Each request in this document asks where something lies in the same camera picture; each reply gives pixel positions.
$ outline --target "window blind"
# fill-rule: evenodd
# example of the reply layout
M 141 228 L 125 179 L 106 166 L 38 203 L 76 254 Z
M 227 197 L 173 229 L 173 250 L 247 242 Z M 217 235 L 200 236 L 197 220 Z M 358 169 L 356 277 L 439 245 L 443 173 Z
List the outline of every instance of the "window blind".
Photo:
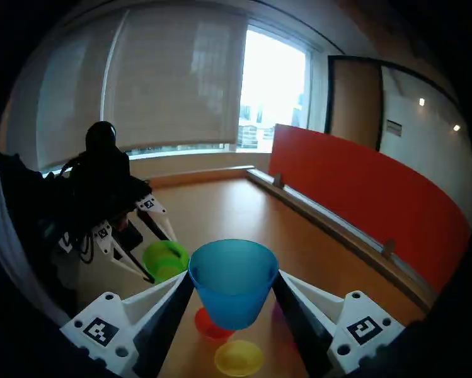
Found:
M 235 143 L 247 26 L 211 9 L 131 9 L 105 88 L 117 145 Z
M 62 164 L 85 150 L 85 133 L 100 120 L 106 60 L 121 17 L 94 20 L 52 50 L 37 95 L 39 169 Z

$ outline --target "table surface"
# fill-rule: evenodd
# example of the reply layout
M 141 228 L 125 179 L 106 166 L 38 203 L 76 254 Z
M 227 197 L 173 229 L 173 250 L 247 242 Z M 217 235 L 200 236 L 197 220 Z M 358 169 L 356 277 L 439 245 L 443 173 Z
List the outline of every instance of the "table surface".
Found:
M 190 253 L 214 240 L 251 240 L 272 250 L 280 269 L 320 289 L 339 297 L 360 290 L 404 325 L 424 317 L 405 294 L 353 252 L 244 178 L 158 188 L 154 196 L 168 210 L 179 242 Z M 141 260 L 144 246 L 156 238 L 141 221 L 134 216 L 130 219 L 144 236 L 144 242 L 133 250 Z M 109 274 L 113 277 L 108 279 L 108 290 L 123 299 L 147 288 L 143 280 L 121 276 L 118 282 Z M 87 293 L 86 301 L 100 294 Z M 248 340 L 262 349 L 265 363 L 254 377 L 306 377 L 290 331 L 283 321 L 272 317 L 274 303 L 271 290 L 255 323 L 235 332 L 229 341 Z M 205 340 L 195 328 L 194 316 L 201 307 L 194 290 L 161 377 L 225 377 L 213 363 L 219 345 Z

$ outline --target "red partition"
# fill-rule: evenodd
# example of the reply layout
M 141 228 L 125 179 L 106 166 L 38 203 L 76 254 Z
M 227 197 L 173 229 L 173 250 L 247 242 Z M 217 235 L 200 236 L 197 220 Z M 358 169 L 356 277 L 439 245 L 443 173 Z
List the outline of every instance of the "red partition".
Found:
M 450 279 L 470 227 L 459 207 L 411 168 L 328 134 L 277 125 L 271 175 L 333 211 L 396 254 L 435 290 Z

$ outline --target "window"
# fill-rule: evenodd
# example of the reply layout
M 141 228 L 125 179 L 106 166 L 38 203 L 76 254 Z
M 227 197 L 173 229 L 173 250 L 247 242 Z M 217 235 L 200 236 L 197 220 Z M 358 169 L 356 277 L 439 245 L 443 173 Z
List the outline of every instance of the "window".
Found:
M 307 127 L 306 59 L 305 52 L 263 30 L 248 29 L 238 149 L 271 152 L 276 123 Z

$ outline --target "black cable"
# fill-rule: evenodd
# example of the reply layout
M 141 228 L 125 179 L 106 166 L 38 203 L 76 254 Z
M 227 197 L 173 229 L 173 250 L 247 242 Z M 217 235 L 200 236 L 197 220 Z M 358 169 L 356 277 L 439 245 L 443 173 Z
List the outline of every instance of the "black cable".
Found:
M 84 263 L 84 264 L 87 264 L 89 265 L 92 260 L 94 260 L 94 238 L 92 236 L 92 232 L 89 232 L 87 233 L 87 235 L 85 235 L 85 251 L 82 252 L 81 251 L 81 244 L 80 244 L 80 249 L 78 251 L 78 256 L 80 257 L 80 260 Z M 89 244 L 90 244 L 90 254 L 89 254 L 89 258 L 88 260 L 85 260 L 83 258 L 83 256 L 87 255 L 88 251 L 89 251 Z

